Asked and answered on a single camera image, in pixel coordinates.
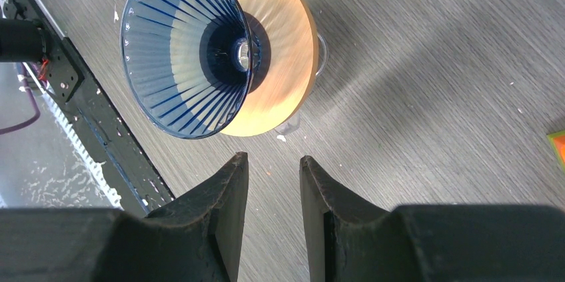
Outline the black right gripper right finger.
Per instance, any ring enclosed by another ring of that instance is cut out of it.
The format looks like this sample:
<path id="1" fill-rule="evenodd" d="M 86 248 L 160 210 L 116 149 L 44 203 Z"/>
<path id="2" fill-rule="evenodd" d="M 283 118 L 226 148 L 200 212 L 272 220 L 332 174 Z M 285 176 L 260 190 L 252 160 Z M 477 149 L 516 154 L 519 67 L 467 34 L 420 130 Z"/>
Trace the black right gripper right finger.
<path id="1" fill-rule="evenodd" d="M 381 209 L 300 160 L 311 281 L 563 281 L 564 212 L 546 205 Z"/>

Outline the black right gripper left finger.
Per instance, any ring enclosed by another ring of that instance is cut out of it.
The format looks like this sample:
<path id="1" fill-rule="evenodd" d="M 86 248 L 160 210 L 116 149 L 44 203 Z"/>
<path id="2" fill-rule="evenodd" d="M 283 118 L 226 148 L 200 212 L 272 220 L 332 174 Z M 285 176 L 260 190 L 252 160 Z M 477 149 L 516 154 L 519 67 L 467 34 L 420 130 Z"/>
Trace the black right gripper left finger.
<path id="1" fill-rule="evenodd" d="M 120 209 L 1 210 L 2 281 L 236 281 L 249 162 L 138 217 Z"/>

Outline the blue glass dripper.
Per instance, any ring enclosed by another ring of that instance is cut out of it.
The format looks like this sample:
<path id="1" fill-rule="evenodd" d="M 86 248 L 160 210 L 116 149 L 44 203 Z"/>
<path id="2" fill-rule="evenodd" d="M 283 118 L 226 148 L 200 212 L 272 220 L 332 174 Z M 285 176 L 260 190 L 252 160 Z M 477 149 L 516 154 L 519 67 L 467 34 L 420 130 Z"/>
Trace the blue glass dripper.
<path id="1" fill-rule="evenodd" d="M 232 122 L 261 66 L 261 42 L 237 0 L 127 0 L 120 38 L 139 107 L 181 139 Z"/>

